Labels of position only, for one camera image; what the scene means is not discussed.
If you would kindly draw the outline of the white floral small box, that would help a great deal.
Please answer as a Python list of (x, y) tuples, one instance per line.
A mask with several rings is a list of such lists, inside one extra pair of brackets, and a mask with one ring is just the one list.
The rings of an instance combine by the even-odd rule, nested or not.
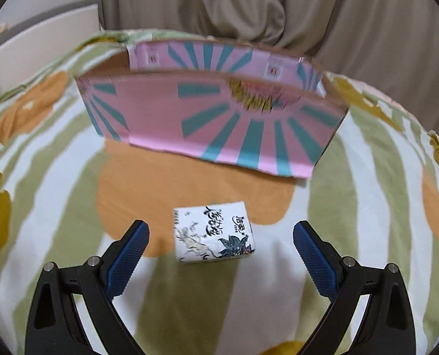
[(175, 208), (173, 235), (176, 259), (181, 263), (242, 258), (255, 251), (243, 201)]

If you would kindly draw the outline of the pink teal cardboard box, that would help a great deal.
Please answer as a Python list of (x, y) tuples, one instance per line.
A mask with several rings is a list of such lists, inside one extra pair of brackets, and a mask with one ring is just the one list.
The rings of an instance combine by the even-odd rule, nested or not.
[(244, 43), (135, 43), (76, 80), (99, 135), (307, 179), (348, 104), (310, 59)]

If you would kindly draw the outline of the beige curtain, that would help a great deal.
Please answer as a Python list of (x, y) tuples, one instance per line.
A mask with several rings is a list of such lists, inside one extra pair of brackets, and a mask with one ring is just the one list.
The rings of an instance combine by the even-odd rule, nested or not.
[(110, 30), (181, 30), (307, 54), (383, 91), (439, 133), (435, 0), (99, 1)]

